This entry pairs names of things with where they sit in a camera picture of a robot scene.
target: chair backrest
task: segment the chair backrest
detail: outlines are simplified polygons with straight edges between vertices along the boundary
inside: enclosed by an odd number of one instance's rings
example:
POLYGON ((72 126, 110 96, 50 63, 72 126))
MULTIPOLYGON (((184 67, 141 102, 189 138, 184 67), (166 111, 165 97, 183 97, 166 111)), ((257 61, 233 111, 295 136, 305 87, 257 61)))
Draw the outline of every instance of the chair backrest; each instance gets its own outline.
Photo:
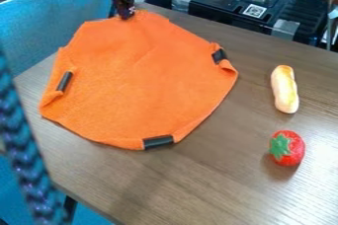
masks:
POLYGON ((0 51, 16 76, 66 45, 80 25, 107 18, 111 0, 8 0, 0 3, 0 51))

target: table surface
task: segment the table surface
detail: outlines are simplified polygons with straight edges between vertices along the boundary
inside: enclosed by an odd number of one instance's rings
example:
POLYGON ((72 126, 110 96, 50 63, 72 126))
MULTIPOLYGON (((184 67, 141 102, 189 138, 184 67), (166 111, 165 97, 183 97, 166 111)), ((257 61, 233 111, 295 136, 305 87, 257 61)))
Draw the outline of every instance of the table surface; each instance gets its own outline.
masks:
POLYGON ((126 224, 338 224, 338 55, 147 4, 220 43, 240 77, 218 109, 181 143, 146 152, 99 145, 41 118, 37 106, 54 60, 16 78, 55 184, 126 224), (278 112, 270 73, 295 69, 300 108, 278 112), (266 155, 279 129, 298 132, 297 168, 266 155))

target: orange towel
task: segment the orange towel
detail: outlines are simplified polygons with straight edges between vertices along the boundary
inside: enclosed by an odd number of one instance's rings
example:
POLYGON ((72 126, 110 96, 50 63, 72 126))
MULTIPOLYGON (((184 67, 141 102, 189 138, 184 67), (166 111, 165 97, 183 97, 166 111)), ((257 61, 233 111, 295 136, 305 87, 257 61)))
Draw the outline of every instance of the orange towel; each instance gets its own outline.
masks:
POLYGON ((78 30, 58 52, 40 111, 90 140, 142 150, 182 140, 236 78, 216 43, 138 11, 78 30))

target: bread roll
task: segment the bread roll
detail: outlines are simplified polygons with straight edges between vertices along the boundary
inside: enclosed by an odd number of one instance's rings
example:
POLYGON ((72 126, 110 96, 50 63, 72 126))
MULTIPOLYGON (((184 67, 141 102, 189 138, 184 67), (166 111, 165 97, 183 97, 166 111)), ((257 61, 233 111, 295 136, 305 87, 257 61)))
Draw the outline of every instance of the bread roll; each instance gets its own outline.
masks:
POLYGON ((288 65, 279 65, 271 74, 275 106, 283 113, 295 113, 299 107, 295 73, 288 65))

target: toy strawberry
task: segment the toy strawberry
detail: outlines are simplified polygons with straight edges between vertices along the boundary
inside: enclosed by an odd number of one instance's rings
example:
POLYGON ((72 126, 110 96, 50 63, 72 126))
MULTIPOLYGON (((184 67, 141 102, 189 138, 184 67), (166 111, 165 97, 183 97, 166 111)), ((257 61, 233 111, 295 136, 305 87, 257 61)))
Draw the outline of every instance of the toy strawberry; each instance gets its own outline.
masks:
POLYGON ((277 131, 270 140, 269 153, 281 166, 295 166, 304 156, 305 143, 299 135, 289 130, 277 131))

